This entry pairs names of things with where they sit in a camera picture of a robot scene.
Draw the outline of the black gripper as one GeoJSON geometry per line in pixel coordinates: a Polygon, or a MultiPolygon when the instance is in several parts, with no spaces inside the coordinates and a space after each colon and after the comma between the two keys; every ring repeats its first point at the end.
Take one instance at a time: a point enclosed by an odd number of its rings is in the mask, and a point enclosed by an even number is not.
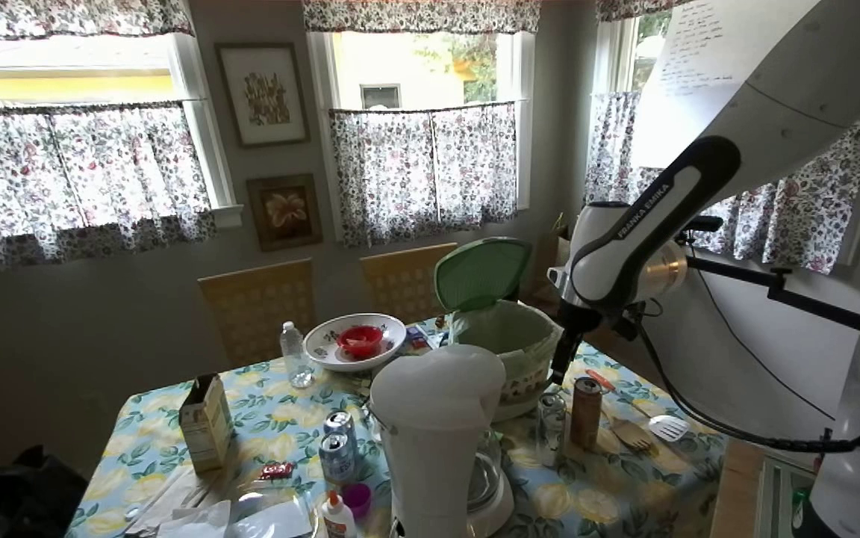
{"type": "Polygon", "coordinates": [[[565,380],[579,340],[604,323],[604,314],[597,307],[576,307],[571,301],[561,301],[556,319],[561,325],[561,338],[549,361],[549,373],[547,373],[549,384],[552,383],[559,384],[565,380]]]}

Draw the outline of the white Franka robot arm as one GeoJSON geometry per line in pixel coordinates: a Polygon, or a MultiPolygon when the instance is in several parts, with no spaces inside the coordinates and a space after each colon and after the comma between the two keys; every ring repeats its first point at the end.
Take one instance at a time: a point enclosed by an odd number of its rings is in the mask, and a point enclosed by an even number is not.
{"type": "MultiPolygon", "coordinates": [[[[619,323],[643,298],[643,266],[695,211],[788,172],[856,117],[860,0],[816,0],[643,196],[620,208],[589,207],[576,214],[571,257],[556,281],[565,334],[552,368],[565,370],[586,332],[619,323]]],[[[860,334],[837,426],[809,449],[821,467],[800,534],[860,538],[860,334]]]]}

